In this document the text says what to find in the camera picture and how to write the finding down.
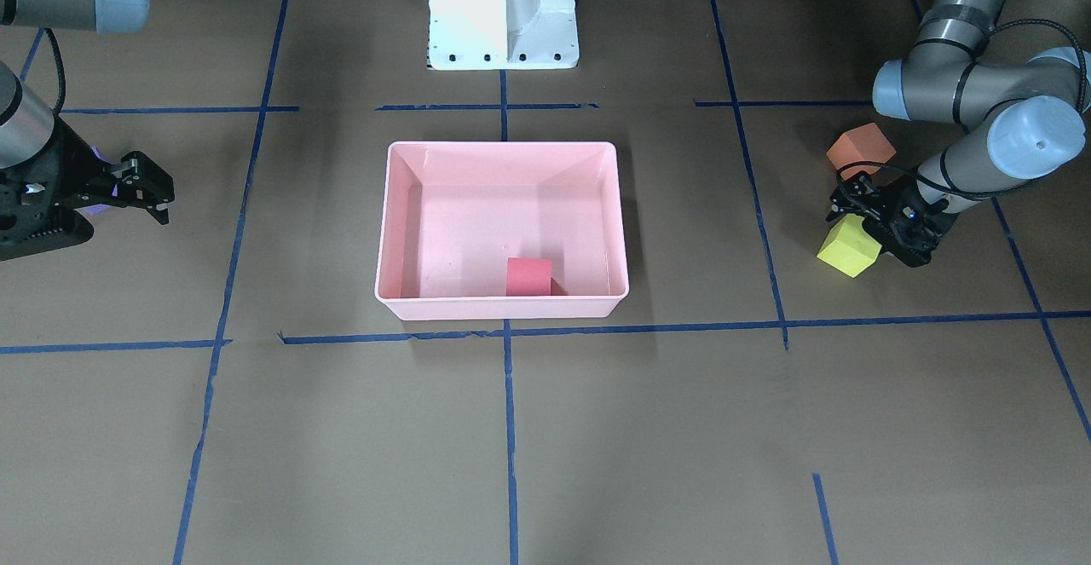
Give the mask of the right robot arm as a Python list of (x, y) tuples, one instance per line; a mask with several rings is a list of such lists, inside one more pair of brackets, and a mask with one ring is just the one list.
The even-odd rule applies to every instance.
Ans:
[[(4, 26), (132, 33), (147, 22), (149, 0), (3, 0)], [(22, 259), (89, 241), (89, 206), (139, 208), (166, 224), (171, 175), (141, 151), (108, 163), (61, 118), (65, 79), (43, 101), (10, 67), (1, 71), (1, 257)]]

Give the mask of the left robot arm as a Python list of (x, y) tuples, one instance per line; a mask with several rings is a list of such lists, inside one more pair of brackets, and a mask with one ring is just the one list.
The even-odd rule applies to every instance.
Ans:
[(966, 136), (922, 164), (896, 168), (877, 184), (872, 160), (846, 164), (851, 172), (831, 193), (827, 221), (855, 216), (880, 253), (906, 266), (927, 265), (962, 212), (1050, 176), (1086, 148), (1088, 52), (1072, 31), (1050, 21), (1068, 45), (1021, 65), (990, 65), (990, 39), (1006, 0), (935, 0), (904, 59), (876, 73), (872, 103), (903, 121), (962, 127)]

